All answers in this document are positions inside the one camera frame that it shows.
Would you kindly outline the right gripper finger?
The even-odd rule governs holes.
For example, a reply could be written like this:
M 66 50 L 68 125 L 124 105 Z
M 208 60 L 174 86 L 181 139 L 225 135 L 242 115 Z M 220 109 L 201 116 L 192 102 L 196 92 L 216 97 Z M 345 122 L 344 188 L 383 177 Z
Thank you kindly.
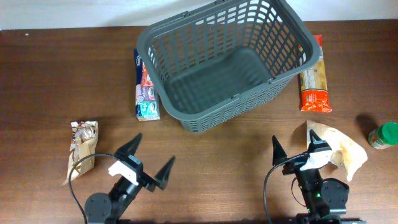
M 276 166 L 287 160 L 287 155 L 275 135 L 272 137 L 273 155 L 272 165 Z
M 310 136 L 310 142 L 312 144 L 321 144 L 323 142 L 323 140 L 312 129 L 309 131 L 309 136 Z

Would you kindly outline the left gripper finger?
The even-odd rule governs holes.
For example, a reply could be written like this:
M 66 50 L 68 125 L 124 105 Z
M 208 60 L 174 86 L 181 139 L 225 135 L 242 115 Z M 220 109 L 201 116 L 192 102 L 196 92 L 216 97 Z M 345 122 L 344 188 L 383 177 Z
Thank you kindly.
M 160 171 L 155 175 L 156 186 L 161 190 L 164 190 L 169 182 L 169 176 L 172 166 L 176 160 L 175 156 L 172 156 L 169 161 L 161 168 Z
M 134 139 L 121 146 L 114 154 L 115 157 L 128 157 L 134 155 L 142 139 L 142 133 L 139 133 Z

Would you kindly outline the red orange pasta packet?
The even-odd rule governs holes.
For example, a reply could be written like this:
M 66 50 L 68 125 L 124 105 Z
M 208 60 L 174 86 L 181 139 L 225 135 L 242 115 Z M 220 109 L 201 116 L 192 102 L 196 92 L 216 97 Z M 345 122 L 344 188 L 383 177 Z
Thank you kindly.
M 331 113 L 325 62 L 323 57 L 323 36 L 314 35 L 320 47 L 320 57 L 318 62 L 310 69 L 299 75 L 301 111 L 314 111 L 321 113 Z

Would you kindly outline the green lid jar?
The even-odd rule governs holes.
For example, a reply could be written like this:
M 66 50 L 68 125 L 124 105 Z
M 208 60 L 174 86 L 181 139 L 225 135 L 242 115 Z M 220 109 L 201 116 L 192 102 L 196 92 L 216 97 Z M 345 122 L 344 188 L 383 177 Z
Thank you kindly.
M 375 149 L 386 149 L 397 145 L 397 123 L 388 122 L 374 129 L 368 135 L 368 143 Z

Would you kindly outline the grey plastic shopping basket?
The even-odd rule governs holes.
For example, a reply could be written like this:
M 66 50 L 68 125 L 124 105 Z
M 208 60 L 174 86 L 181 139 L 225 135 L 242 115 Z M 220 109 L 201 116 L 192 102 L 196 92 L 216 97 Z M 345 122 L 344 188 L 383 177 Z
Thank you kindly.
M 214 1 L 145 28 L 137 40 L 169 115 L 204 132 L 277 96 L 320 48 L 282 0 Z

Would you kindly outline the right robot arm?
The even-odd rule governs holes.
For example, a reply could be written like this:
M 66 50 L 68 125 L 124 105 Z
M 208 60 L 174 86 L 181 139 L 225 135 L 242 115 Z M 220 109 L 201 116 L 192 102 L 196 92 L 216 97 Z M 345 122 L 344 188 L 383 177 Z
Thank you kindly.
M 344 219 L 348 201 L 349 186 L 336 179 L 323 179 L 320 169 L 330 162 L 331 146 L 322 140 L 314 130 L 309 131 L 308 149 L 293 157 L 287 157 L 278 139 L 272 137 L 272 169 L 264 179 L 263 199 L 266 199 L 267 181 L 274 170 L 283 167 L 283 175 L 295 175 L 295 180 L 302 193 L 307 213 L 301 213 L 290 223 L 365 223 L 358 218 Z

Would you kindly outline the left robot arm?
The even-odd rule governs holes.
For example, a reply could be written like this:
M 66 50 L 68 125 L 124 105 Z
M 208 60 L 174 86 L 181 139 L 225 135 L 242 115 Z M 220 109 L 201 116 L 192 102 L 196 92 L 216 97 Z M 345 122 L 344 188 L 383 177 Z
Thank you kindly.
M 166 188 L 176 157 L 172 156 L 155 177 L 149 176 L 144 172 L 143 163 L 134 156 L 141 139 L 142 134 L 139 133 L 113 154 L 116 162 L 108 169 L 108 173 L 111 176 L 120 175 L 121 178 L 110 192 L 95 193 L 88 197 L 84 207 L 88 223 L 131 223 L 130 219 L 121 217 L 137 194 L 142 189 L 153 192 L 156 188 Z

